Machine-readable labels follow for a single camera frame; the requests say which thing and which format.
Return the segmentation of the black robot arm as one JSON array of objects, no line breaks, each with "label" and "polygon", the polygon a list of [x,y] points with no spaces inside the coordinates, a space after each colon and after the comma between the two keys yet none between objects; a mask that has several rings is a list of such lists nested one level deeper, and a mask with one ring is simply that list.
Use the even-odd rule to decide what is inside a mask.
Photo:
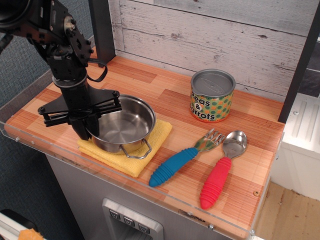
[{"label": "black robot arm", "polygon": [[99,60],[91,58],[90,41],[59,1],[1,1],[0,31],[4,34],[1,49],[13,37],[23,37],[50,67],[61,96],[38,109],[46,126],[69,124],[81,139],[88,140],[100,134],[103,115],[121,110],[118,91],[90,86],[87,67]]}]

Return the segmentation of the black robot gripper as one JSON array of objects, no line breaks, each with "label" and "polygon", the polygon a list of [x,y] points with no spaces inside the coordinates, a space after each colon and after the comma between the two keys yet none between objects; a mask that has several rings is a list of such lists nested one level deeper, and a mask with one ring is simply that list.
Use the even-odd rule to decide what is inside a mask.
[{"label": "black robot gripper", "polygon": [[59,87],[62,95],[39,107],[47,127],[68,123],[81,140],[100,134],[99,118],[122,109],[116,90],[97,89],[86,80],[73,86]]}]

